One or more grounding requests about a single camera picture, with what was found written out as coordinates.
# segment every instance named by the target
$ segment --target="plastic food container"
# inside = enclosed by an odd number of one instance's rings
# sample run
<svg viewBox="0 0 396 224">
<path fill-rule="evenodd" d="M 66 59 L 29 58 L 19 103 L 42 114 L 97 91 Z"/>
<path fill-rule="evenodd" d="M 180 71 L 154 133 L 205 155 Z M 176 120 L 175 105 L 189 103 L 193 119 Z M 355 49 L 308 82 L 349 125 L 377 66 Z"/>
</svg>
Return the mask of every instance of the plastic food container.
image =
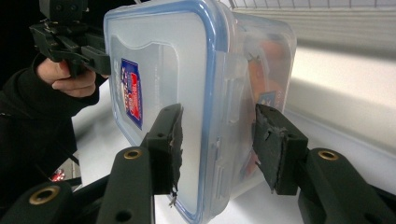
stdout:
<svg viewBox="0 0 396 224">
<path fill-rule="evenodd" d="M 159 111 L 184 108 L 176 208 L 206 223 L 263 181 L 252 150 L 254 105 L 283 110 L 296 37 L 281 21 L 212 0 L 150 1 L 110 10 L 113 112 L 133 146 Z"/>
</svg>

